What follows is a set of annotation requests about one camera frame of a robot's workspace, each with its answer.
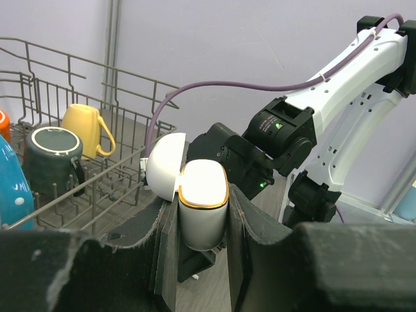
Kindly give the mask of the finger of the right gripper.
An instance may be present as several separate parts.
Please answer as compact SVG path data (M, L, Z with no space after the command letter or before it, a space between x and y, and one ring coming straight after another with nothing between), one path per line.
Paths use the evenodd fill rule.
M182 242L179 245L177 281L183 283L193 275L211 268L216 261L213 251L198 252Z

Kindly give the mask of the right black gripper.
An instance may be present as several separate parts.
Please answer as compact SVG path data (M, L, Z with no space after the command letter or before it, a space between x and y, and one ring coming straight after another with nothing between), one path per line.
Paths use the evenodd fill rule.
M209 159L220 163L230 183L249 199L275 182L266 155L242 136L218 122L188 146L187 162Z

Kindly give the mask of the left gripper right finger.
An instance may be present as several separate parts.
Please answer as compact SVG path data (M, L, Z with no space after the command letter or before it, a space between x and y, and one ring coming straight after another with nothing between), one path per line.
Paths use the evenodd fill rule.
M415 227L301 223L289 229L229 186L233 311L414 311Z

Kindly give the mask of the white charging case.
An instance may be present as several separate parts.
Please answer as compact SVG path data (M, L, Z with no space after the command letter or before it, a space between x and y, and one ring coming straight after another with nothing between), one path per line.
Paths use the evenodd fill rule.
M229 183L224 167L209 159L182 165L186 134L162 137L146 159L146 181L160 198L179 209L183 243L205 252L216 248L226 230Z

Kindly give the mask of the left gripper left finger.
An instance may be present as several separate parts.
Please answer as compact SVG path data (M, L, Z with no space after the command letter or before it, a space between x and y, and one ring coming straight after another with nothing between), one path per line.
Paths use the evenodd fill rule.
M2 311L174 311L177 209L154 199L97 239L83 231L1 232Z

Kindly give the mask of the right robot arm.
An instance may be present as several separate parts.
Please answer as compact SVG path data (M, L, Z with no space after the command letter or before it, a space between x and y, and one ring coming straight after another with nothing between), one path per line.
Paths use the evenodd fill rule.
M346 176L380 122L415 93L415 22L365 16L354 41L322 71L273 99L243 134L215 123L189 145L187 161L219 162L252 199L272 174L297 172L283 223L329 222Z

